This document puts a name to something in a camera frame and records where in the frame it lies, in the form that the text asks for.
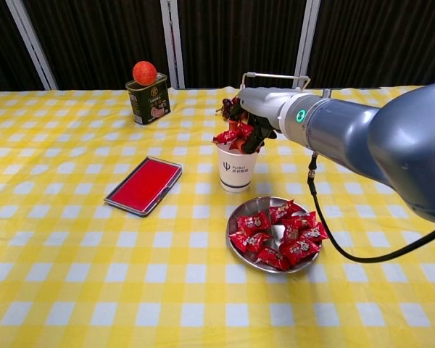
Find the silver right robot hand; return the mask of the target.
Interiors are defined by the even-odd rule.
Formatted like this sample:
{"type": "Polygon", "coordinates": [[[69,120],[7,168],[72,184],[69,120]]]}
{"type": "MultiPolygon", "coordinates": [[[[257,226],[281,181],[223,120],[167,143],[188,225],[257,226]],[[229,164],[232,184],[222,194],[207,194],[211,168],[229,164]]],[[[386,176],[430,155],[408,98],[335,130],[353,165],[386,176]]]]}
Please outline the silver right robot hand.
{"type": "Polygon", "coordinates": [[[244,122],[252,130],[242,131],[241,137],[233,145],[242,154],[253,154],[264,145],[265,139],[276,139],[281,132],[280,114],[282,107],[292,98],[301,94],[298,90],[282,88],[250,88],[240,90],[236,104],[231,107],[229,120],[244,122]]]}

